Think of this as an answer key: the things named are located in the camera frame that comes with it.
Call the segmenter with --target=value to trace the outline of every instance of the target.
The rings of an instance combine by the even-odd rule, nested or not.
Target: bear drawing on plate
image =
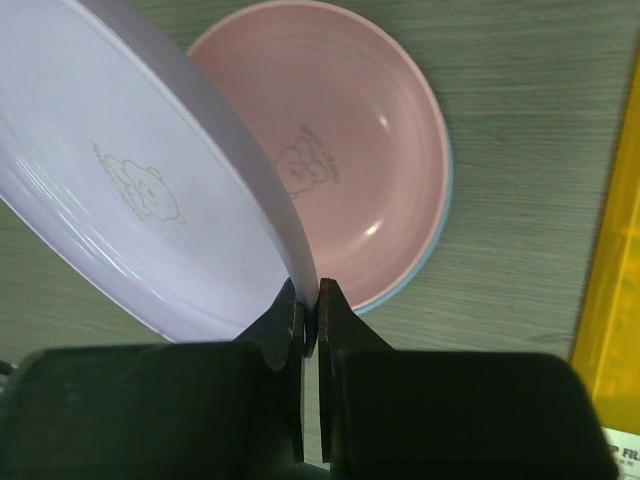
[[[112,180],[120,184],[125,200],[143,217],[155,217],[161,221],[174,220],[185,223],[176,199],[153,167],[140,167],[131,160],[119,160],[104,155]]]
[[[274,166],[291,199],[330,178],[328,169],[305,137],[299,137],[293,145],[282,150]]]

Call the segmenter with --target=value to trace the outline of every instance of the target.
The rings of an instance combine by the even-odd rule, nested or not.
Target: wood grain surface
[[[135,0],[185,48],[246,0]],[[418,277],[365,319],[401,348],[566,356],[640,25],[638,0],[347,0],[423,69],[447,120],[454,201]],[[0,358],[158,337],[0,205]],[[307,449],[319,460],[317,372]]]

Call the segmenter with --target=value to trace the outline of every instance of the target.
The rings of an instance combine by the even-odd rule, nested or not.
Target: pink bowl
[[[437,242],[453,169],[436,99],[400,45],[348,10],[274,1],[189,55],[272,160],[318,274],[359,312],[402,288]]]

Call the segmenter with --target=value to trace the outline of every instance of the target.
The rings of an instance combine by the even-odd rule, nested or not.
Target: yellow object
[[[572,364],[603,426],[640,434],[640,58]]]

